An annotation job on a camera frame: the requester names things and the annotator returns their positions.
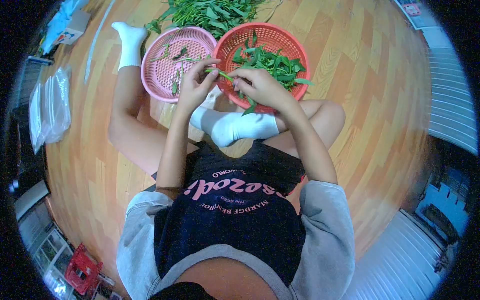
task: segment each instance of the white plastic bag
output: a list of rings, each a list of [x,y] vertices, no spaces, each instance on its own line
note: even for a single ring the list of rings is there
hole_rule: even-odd
[[[43,143],[61,140],[72,122],[69,106],[70,66],[58,68],[44,85],[37,83],[30,94],[30,140],[36,154]]]
[[[28,122],[30,126],[30,140],[32,142],[33,152],[36,154],[40,146],[45,142],[46,127],[42,127],[41,104],[43,97],[43,86],[38,82],[30,94],[30,104],[28,107]]]
[[[45,82],[45,97],[42,111],[42,128],[49,129],[45,143],[55,143],[61,140],[63,133],[72,122],[69,106],[70,66],[64,70],[58,68],[55,75]]]

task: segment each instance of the pink plastic basket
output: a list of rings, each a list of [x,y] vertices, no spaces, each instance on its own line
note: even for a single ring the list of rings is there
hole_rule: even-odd
[[[161,60],[150,61],[163,55],[165,44],[170,44],[170,54]],[[189,57],[197,58],[200,55],[205,59],[208,54],[213,56],[216,40],[199,27],[173,28],[162,33],[148,48],[142,61],[142,83],[153,98],[169,103],[178,102],[178,97],[172,95],[172,87],[176,71],[181,70],[181,63],[174,63],[172,57],[178,55],[184,46],[187,47]],[[190,70],[195,63],[184,61],[184,72]]]

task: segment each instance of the red plastic basket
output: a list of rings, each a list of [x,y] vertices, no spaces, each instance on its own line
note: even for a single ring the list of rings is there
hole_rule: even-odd
[[[162,56],[165,44],[170,44],[170,55],[161,60],[150,61]],[[177,103],[178,97],[172,95],[172,87],[176,70],[181,69],[181,62],[174,63],[171,58],[180,53],[184,46],[187,46],[189,57],[197,58],[201,55],[206,58],[208,54],[213,54],[215,45],[214,37],[199,27],[173,28],[162,33],[148,48],[142,61],[141,75],[145,90],[160,101]],[[184,61],[184,72],[190,70],[194,64],[196,62]]]
[[[305,67],[305,72],[298,72],[299,78],[310,79],[310,68],[308,65],[307,54],[300,42],[288,31],[269,23],[246,23],[229,30],[217,43],[214,51],[214,57],[221,59],[217,65],[220,70],[231,72],[239,65],[232,62],[232,58],[238,47],[245,48],[245,40],[248,38],[252,42],[253,31],[257,34],[256,46],[266,44],[264,49],[270,52],[276,52],[282,49],[280,54],[288,57],[289,60],[300,58],[300,62]],[[228,96],[230,100],[238,106],[247,109],[250,104],[247,98],[240,99],[237,92],[233,90],[233,84],[223,77],[218,83],[220,90]],[[292,96],[298,101],[307,91],[306,84],[297,84],[292,91]],[[257,105],[256,112],[275,112],[271,107]]]

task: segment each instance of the orange basket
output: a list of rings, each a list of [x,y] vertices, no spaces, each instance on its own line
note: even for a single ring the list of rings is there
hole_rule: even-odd
[[[306,71],[298,72],[298,78],[310,79],[310,67],[308,65],[307,54],[300,42],[288,31],[269,23],[246,23],[229,30],[217,43],[213,57],[222,61],[216,65],[217,68],[225,72],[231,72],[240,65],[232,62],[235,51],[239,47],[245,48],[245,40],[248,38],[251,43],[253,31],[257,34],[255,46],[265,44],[264,50],[277,52],[282,49],[281,55],[288,57],[289,60],[300,59]],[[218,82],[220,90],[228,96],[238,106],[247,109],[250,104],[247,97],[241,99],[237,92],[233,90],[233,83],[220,76]],[[291,91],[292,96],[298,101],[307,91],[308,85],[297,84]],[[255,112],[275,112],[275,109],[258,104]]]

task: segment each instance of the hand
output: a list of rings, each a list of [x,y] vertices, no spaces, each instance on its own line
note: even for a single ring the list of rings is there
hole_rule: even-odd
[[[213,70],[205,77],[203,82],[198,83],[200,74],[204,72],[205,67],[219,62],[220,60],[218,59],[199,61],[190,69],[190,71],[184,74],[180,86],[177,110],[191,114],[205,101],[211,85],[218,76],[218,70]]]
[[[256,102],[275,108],[281,113],[288,110],[291,104],[297,103],[296,99],[265,69],[238,68],[228,75],[237,77],[233,80],[235,91],[240,90]],[[252,85],[239,77],[250,80]]]

